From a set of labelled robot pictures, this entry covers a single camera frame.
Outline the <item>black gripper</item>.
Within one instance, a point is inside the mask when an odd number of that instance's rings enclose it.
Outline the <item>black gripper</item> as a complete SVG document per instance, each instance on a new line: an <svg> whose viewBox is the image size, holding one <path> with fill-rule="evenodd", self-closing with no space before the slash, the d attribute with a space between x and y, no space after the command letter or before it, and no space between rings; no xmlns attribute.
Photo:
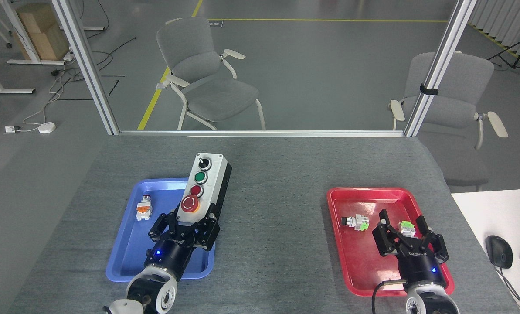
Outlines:
<svg viewBox="0 0 520 314"><path fill-rule="evenodd" d="M398 243L401 233L391 226L386 209L379 212L379 222L373 229L380 256L397 255L399 274L406 281L404 287L439 284L437 262L445 263L449 260L443 236L429 228L424 216L417 217L417 227L422 235L421 244L414 245L412 249Z"/></svg>
<svg viewBox="0 0 520 314"><path fill-rule="evenodd" d="M155 244L146 251L144 266L165 269L179 282L194 249L210 252L220 232L216 218L203 218L190 227L193 237L180 240L176 214L162 213L150 229L149 237Z"/></svg>

